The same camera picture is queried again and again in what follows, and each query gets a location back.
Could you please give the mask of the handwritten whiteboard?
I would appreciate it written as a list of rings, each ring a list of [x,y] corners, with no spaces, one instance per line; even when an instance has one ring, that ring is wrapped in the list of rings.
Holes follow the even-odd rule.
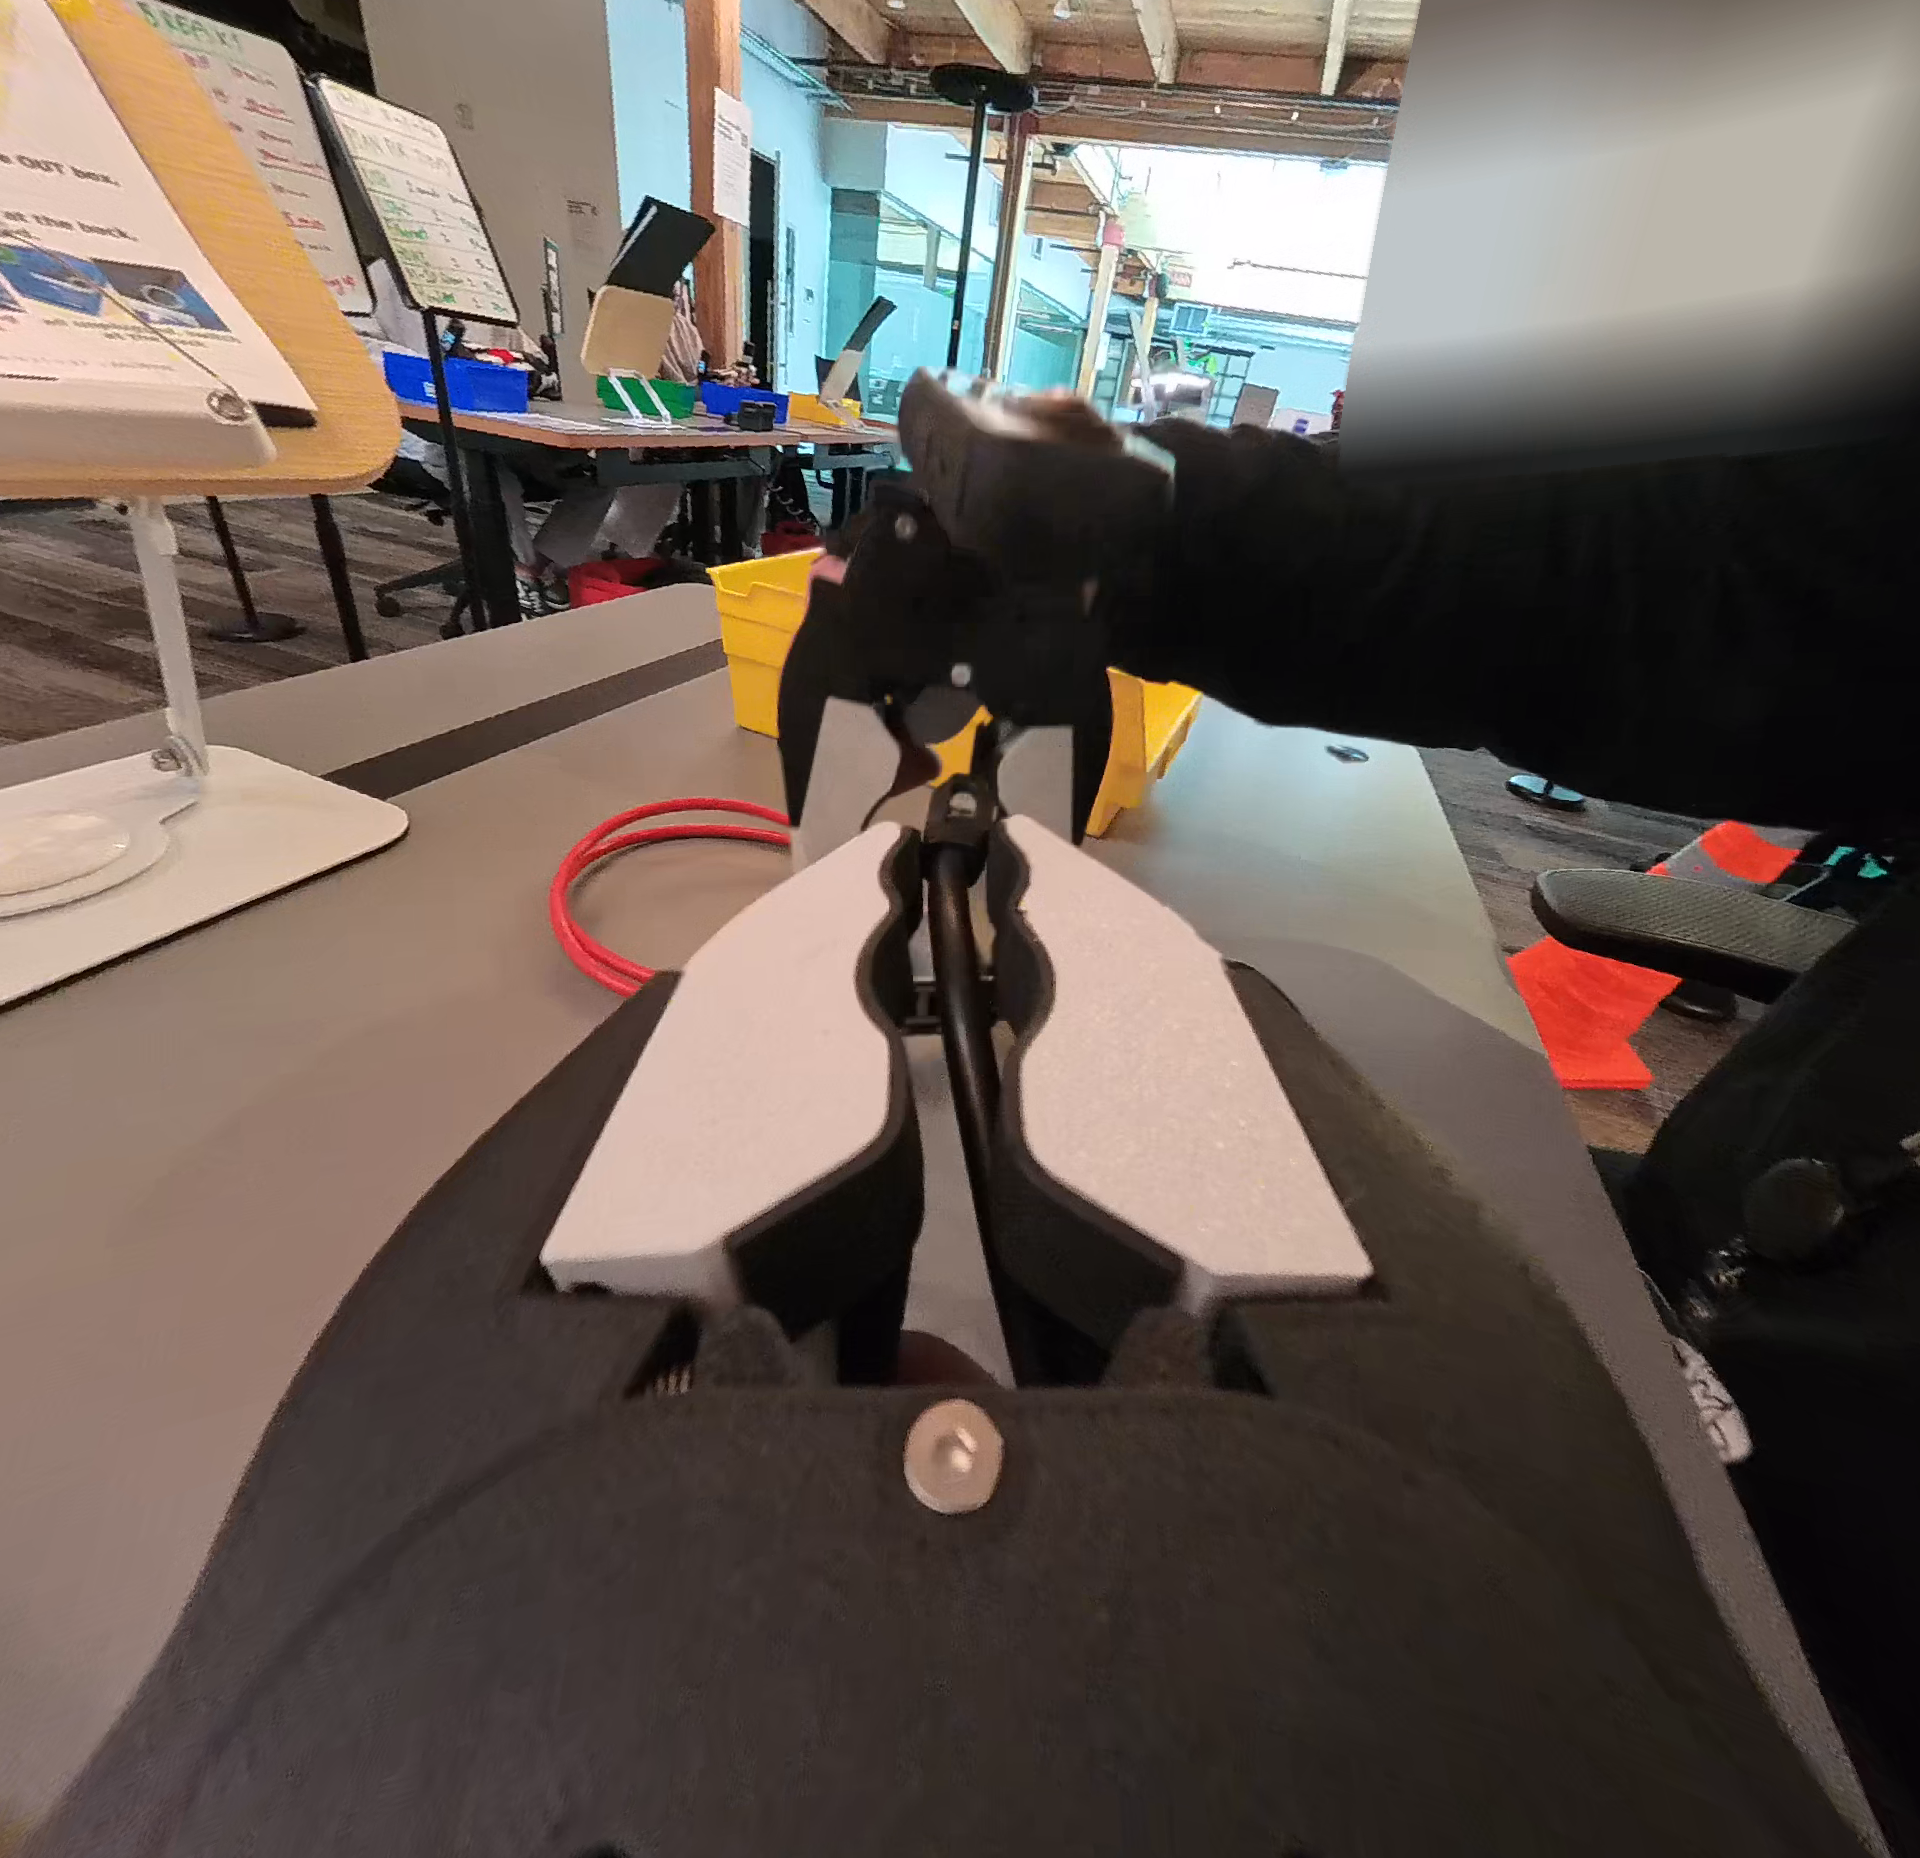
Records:
[[[294,58],[262,35],[166,0],[121,3],[185,59],[339,310],[371,324],[373,293]]]
[[[514,297],[445,128],[330,76],[309,91],[409,307],[517,328]]]

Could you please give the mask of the wooden post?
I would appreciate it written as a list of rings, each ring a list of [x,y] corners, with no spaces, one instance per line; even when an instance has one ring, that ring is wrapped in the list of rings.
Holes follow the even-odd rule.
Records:
[[[748,337],[751,122],[741,99],[741,0],[684,0],[690,208],[712,222],[691,264],[708,360],[737,365]]]

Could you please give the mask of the yellow plastic bin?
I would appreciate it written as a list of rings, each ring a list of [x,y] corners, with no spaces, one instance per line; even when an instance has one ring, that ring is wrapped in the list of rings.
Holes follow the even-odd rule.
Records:
[[[732,715],[738,730],[778,736],[780,671],[802,621],[816,544],[709,569],[720,621]],[[1111,671],[1111,755],[1088,813],[1086,835],[1105,837],[1118,814],[1145,804],[1179,757],[1202,698],[1182,685]]]

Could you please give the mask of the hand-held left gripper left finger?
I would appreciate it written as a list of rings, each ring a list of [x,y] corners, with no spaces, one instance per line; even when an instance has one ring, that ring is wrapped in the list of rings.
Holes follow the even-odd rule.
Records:
[[[768,890],[671,975],[539,1253],[558,1290],[749,1301],[749,1232],[875,1161],[908,1113],[874,991],[905,923],[894,819]]]

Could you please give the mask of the black office chair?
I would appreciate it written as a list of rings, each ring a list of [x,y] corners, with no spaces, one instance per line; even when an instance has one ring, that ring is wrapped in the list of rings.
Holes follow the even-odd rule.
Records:
[[[1889,892],[1887,878],[1754,888],[1585,867],[1537,876],[1528,902],[1568,949],[1772,1004]]]

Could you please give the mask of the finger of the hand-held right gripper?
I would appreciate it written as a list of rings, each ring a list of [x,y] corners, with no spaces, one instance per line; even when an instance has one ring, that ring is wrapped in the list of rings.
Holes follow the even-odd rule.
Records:
[[[1071,726],[981,726],[979,778],[1000,820],[1027,816],[1065,842],[1082,841]]]
[[[787,738],[787,816],[795,872],[858,837],[894,797],[930,786],[937,755],[900,730],[884,706],[827,698]]]

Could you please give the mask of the person's right forearm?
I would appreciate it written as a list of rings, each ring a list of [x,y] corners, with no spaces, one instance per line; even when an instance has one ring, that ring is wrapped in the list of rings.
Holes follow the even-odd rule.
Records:
[[[1159,423],[1112,663],[1268,726],[1487,751],[1610,800],[1915,837],[1915,418],[1797,452],[1382,480]]]

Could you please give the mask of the orange floor marker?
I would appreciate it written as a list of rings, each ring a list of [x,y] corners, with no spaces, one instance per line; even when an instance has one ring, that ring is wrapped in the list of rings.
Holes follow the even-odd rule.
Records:
[[[1812,835],[1796,829],[1723,820],[1651,862],[1649,873],[1703,886],[1772,888],[1801,860],[1808,841]]]
[[[1571,1092],[1643,1092],[1648,1064],[1631,1046],[1679,980],[1577,952],[1551,935],[1512,952],[1507,974],[1553,1078]]]

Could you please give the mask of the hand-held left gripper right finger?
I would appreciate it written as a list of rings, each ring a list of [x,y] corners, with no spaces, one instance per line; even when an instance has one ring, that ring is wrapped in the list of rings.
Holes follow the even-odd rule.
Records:
[[[1051,1315],[1212,1315],[1373,1278],[1239,970],[1159,899],[1031,816],[988,853],[1013,1028],[992,1238]]]

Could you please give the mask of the wooden display board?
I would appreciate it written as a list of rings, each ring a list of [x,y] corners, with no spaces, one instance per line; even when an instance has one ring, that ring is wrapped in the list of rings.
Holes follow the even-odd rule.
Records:
[[[59,21],[201,254],[314,397],[315,414],[309,428],[270,429],[273,459],[251,470],[188,465],[152,440],[123,465],[110,460],[116,444],[88,439],[55,456],[3,450],[3,497],[297,497],[366,484],[395,453],[395,401],[185,59],[121,0],[40,5]]]

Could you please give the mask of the black pole stand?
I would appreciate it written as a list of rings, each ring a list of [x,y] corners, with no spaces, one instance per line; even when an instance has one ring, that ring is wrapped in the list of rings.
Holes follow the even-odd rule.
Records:
[[[978,214],[979,176],[984,167],[988,122],[991,118],[1000,118],[1002,122],[1005,122],[1004,138],[1008,142],[1008,151],[1004,156],[1004,163],[1013,172],[1013,191],[1020,191],[1020,187],[1023,187],[1027,181],[1029,139],[1033,124],[1031,118],[1038,104],[1038,93],[1033,85],[1020,74],[961,63],[946,63],[932,67],[929,70],[929,83],[935,97],[946,104],[965,107],[970,112],[969,172],[961,206],[961,229],[958,233],[958,254],[954,265],[948,337],[944,357],[946,372],[954,372],[959,367],[965,350],[965,325],[972,258],[972,226]]]

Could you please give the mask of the wooden edged work table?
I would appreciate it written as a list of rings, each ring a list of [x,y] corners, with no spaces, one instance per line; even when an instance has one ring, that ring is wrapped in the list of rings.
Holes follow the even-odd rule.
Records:
[[[409,437],[443,448],[454,474],[456,535],[475,629],[521,619],[503,470],[530,472],[537,491],[563,495],[667,484],[695,491],[727,486],[727,500],[705,495],[691,503],[695,555],[712,566],[761,552],[785,470],[810,467],[824,483],[820,521],[836,526],[858,511],[866,484],[900,460],[898,432],[866,423],[789,423],[741,432],[705,414],[653,428],[618,424],[604,407],[539,404],[524,414],[456,410],[449,420],[417,401],[399,401],[395,410]]]

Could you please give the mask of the white hanging tag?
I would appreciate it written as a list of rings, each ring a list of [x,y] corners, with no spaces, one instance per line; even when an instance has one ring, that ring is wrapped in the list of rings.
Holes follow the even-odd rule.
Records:
[[[1741,1408],[1691,1341],[1679,1309],[1659,1290],[1656,1280],[1648,1273],[1639,1273],[1639,1277],[1651,1309],[1668,1331],[1668,1343],[1701,1431],[1707,1436],[1716,1461],[1732,1472],[1754,1454],[1754,1440]]]

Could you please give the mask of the printed instruction sheet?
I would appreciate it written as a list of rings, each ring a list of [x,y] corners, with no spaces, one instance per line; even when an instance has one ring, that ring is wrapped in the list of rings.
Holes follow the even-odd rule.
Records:
[[[53,0],[2,0],[3,414],[257,417],[315,404],[133,143]]]

